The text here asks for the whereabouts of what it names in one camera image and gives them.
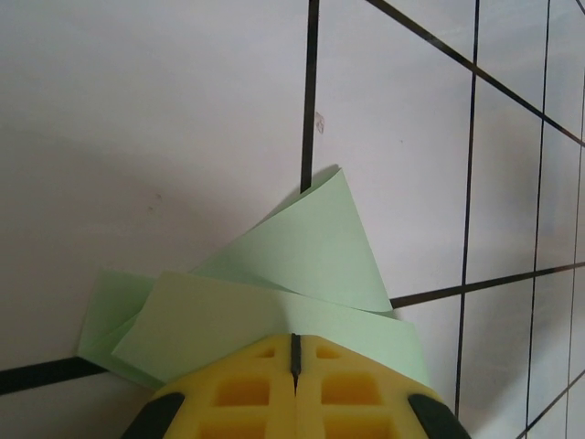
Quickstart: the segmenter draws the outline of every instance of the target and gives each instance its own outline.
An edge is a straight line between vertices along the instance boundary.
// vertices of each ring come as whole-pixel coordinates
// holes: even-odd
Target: folded green paper
[[[367,311],[392,309],[341,169],[193,273]]]
[[[329,338],[427,382],[412,325],[381,316],[391,310],[388,296],[341,170],[194,274],[165,274],[149,298],[155,280],[101,272],[79,355],[156,389],[262,337],[295,331]],[[224,296],[239,307],[224,306]],[[179,318],[189,312],[199,319],[194,327]],[[180,343],[165,346],[163,334]],[[170,357],[160,357],[170,348]]]
[[[163,273],[113,351],[168,382],[273,334],[325,337],[428,385],[412,324],[300,294]]]

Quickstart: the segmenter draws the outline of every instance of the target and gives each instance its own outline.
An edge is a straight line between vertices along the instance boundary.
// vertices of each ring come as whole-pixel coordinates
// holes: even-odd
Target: light green sheet
[[[153,289],[154,280],[130,273],[102,270],[94,286],[81,331],[78,356],[151,389],[162,382],[125,364],[113,349],[133,326]]]
[[[412,324],[295,293],[163,273],[113,351],[170,381],[273,334],[325,337],[429,384]]]
[[[193,273],[367,311],[392,309],[341,169]]]
[[[194,273],[280,290],[279,296],[283,291],[296,292],[380,314],[387,315],[388,311],[391,312],[388,296],[356,206],[344,174],[339,169],[315,180],[309,190],[282,204],[258,226],[205,261]],[[78,355],[127,379],[155,389],[161,385],[158,376],[155,378],[144,373],[142,364],[134,363],[136,367],[133,367],[112,354],[133,327],[154,282],[153,279],[129,273],[102,271],[86,316]],[[282,306],[289,306],[291,300],[295,304],[298,302],[287,298]],[[303,307],[307,308],[303,313],[314,316],[314,324],[326,330],[329,323],[324,323],[319,313],[309,309],[307,300],[303,303]],[[341,313],[337,321],[343,320],[344,313],[352,312],[342,306],[326,307],[327,313],[331,314],[334,310]],[[221,345],[224,342],[221,331],[214,329],[218,325],[216,322],[221,321],[220,318],[212,320],[209,322],[212,327],[203,328],[202,334],[213,334],[209,340],[212,345]],[[387,325],[392,326],[394,323],[396,322],[388,322]],[[395,326],[403,328],[401,325],[398,322]],[[288,332],[285,327],[278,329],[277,332]],[[128,340],[130,338],[124,340],[125,348],[130,346]],[[414,347],[418,346],[416,338],[411,337],[409,340]],[[180,359],[166,360],[175,362]],[[413,373],[418,373],[418,366],[418,363],[413,363]],[[197,365],[188,367],[189,370],[196,368]]]

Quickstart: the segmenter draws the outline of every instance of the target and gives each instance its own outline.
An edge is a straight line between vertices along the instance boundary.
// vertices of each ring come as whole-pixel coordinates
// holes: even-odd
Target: black tip
[[[301,336],[292,334],[291,336],[291,374],[294,381],[294,393],[301,375]]]

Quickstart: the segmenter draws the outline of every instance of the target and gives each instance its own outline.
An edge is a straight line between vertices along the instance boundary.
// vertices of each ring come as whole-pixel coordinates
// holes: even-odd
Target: small mark
[[[319,112],[314,113],[314,124],[317,127],[317,131],[323,134],[325,130],[325,118]]]

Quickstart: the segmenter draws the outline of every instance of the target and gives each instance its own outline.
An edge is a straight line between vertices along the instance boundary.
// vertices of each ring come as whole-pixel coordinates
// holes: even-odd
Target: black rubber edge
[[[184,400],[183,393],[174,392],[148,402],[138,412],[122,439],[163,439]]]
[[[429,439],[471,439],[449,407],[442,402],[417,393],[409,396],[409,404]]]

